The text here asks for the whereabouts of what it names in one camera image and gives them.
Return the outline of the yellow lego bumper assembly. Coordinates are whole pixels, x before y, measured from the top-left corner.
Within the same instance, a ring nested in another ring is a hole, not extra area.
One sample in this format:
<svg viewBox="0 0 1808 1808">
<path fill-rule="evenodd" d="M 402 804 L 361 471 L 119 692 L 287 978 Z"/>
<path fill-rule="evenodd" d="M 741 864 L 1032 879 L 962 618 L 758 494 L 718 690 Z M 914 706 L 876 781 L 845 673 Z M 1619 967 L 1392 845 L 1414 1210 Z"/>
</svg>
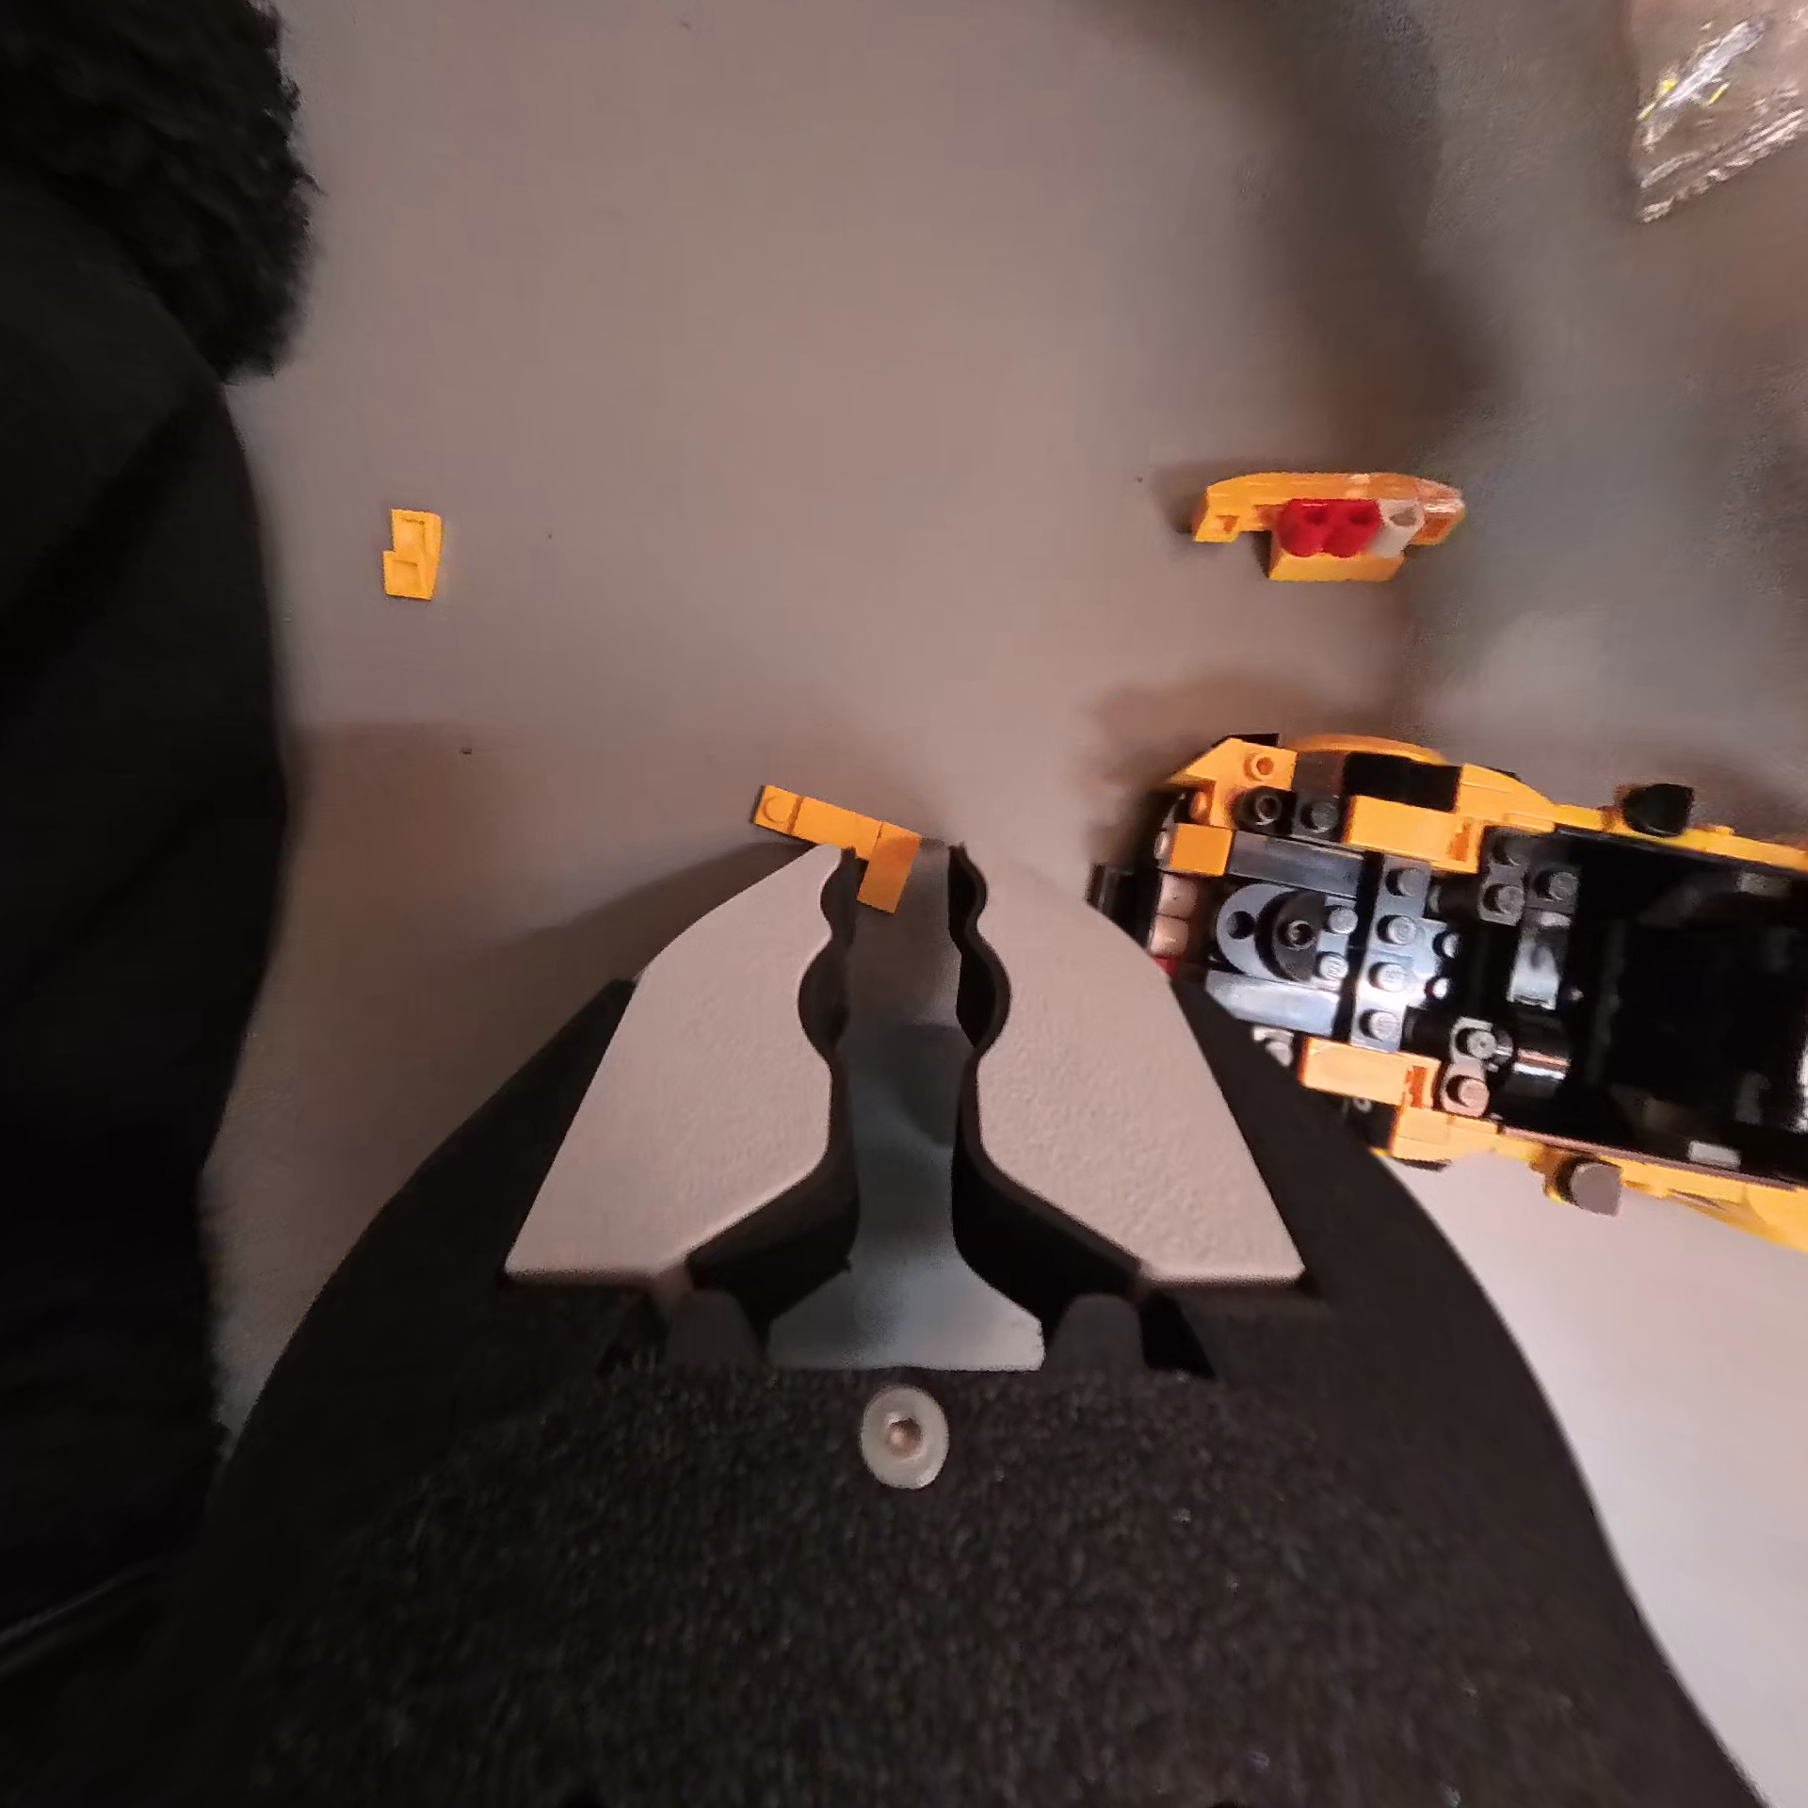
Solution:
<svg viewBox="0 0 1808 1808">
<path fill-rule="evenodd" d="M 1390 582 L 1463 517 L 1454 485 L 1399 471 L 1262 471 L 1211 482 L 1191 536 L 1211 547 L 1264 537 L 1270 582 Z"/>
</svg>

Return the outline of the yellow angled lego plate piece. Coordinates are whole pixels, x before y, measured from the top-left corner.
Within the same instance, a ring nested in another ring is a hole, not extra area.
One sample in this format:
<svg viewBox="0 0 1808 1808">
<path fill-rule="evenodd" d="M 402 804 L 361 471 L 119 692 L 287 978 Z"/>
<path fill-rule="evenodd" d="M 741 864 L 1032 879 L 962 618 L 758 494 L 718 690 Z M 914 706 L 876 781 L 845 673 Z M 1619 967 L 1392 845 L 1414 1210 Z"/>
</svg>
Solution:
<svg viewBox="0 0 1808 1808">
<path fill-rule="evenodd" d="M 853 851 L 865 864 L 857 900 L 888 917 L 899 911 L 901 894 L 909 891 L 909 879 L 923 845 L 916 831 L 776 785 L 761 791 L 751 822 L 761 831 L 772 831 L 806 845 Z"/>
</svg>

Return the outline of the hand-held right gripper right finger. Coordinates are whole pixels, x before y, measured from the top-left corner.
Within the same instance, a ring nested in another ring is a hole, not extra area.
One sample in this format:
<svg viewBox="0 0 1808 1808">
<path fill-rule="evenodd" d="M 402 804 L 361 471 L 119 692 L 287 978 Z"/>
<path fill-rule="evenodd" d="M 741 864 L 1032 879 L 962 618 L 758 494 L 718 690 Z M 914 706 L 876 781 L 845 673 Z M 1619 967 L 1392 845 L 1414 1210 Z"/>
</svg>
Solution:
<svg viewBox="0 0 1808 1808">
<path fill-rule="evenodd" d="M 1110 917 L 981 845 L 946 858 L 962 1262 L 1037 1321 L 1076 1297 L 1290 1289 L 1303 1262 L 1174 987 Z"/>
</svg>

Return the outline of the clear plastic bag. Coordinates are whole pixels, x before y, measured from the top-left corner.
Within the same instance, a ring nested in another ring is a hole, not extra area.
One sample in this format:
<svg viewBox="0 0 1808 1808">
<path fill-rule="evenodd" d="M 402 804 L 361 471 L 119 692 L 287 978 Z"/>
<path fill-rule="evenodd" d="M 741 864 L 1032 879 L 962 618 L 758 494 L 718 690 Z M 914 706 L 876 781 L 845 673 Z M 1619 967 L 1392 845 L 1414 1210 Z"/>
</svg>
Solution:
<svg viewBox="0 0 1808 1808">
<path fill-rule="evenodd" d="M 1804 4 L 1628 4 L 1636 219 L 1804 139 Z"/>
</svg>

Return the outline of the yellow lego car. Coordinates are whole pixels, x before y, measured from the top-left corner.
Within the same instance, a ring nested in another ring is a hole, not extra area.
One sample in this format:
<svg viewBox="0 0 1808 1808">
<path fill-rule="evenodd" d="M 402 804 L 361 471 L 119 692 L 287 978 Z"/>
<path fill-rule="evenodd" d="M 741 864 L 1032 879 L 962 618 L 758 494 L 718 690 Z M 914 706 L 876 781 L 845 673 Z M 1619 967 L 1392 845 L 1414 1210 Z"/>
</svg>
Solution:
<svg viewBox="0 0 1808 1808">
<path fill-rule="evenodd" d="M 1505 1155 L 1804 1251 L 1804 836 L 1552 803 L 1368 738 L 1221 738 L 1089 900 L 1381 1155 Z"/>
</svg>

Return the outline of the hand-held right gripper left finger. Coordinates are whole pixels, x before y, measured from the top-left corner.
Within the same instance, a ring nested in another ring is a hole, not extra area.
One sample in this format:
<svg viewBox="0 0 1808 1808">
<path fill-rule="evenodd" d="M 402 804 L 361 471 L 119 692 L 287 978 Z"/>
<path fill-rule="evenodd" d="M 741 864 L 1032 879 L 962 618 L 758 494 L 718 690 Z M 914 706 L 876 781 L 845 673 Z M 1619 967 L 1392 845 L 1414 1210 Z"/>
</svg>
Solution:
<svg viewBox="0 0 1808 1808">
<path fill-rule="evenodd" d="M 511 1244 L 511 1279 L 727 1291 L 778 1318 L 845 1271 L 855 891 L 845 847 L 810 847 L 643 967 Z"/>
</svg>

